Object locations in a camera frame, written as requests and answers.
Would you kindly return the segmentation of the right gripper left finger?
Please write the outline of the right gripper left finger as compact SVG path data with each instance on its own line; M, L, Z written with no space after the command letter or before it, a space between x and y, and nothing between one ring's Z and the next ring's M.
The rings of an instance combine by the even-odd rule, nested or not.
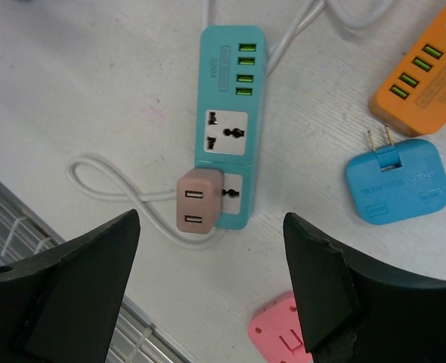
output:
M0 362L104 362L138 248L131 209L0 267Z

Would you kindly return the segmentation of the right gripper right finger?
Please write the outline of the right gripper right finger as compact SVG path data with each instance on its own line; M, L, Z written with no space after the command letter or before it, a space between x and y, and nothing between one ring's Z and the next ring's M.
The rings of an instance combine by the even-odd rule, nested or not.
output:
M295 213L283 239L314 361L446 362L446 281L374 259Z

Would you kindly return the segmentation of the blue plug adapter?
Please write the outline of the blue plug adapter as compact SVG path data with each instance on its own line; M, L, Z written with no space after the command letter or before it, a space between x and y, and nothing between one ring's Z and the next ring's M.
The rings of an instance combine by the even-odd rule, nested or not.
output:
M446 206L446 172L438 148L411 138L388 143L353 157L345 168L357 214L371 225L386 225L438 212Z

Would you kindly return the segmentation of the brown charger plug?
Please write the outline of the brown charger plug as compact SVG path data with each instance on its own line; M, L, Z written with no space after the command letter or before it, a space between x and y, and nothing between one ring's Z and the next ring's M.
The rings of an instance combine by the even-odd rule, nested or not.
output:
M208 234L222 211L223 174L194 168L177 182L176 225L180 231Z

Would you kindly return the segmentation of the teal power strip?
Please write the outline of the teal power strip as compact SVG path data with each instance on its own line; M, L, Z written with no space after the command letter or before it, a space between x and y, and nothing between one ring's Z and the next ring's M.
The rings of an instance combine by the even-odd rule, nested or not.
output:
M209 26L200 37L194 165L224 176L216 228L241 230L253 212L267 59L257 26Z

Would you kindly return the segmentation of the pink flat plug adapter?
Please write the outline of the pink flat plug adapter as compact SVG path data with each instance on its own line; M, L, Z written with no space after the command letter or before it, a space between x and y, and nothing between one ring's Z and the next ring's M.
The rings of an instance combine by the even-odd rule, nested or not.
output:
M247 333L266 362L313 362L311 353L305 349L293 291L257 310Z

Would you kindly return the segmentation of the orange power strip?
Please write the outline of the orange power strip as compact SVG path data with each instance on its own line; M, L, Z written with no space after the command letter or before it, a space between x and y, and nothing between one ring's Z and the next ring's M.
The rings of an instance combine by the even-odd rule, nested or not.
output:
M446 5L369 100L370 112L402 135L446 123Z

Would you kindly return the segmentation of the aluminium table frame rail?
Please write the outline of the aluminium table frame rail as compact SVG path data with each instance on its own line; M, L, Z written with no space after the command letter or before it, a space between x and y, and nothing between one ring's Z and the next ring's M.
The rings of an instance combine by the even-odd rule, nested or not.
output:
M140 234L129 210L62 240L0 182L0 362L188 362L125 297Z

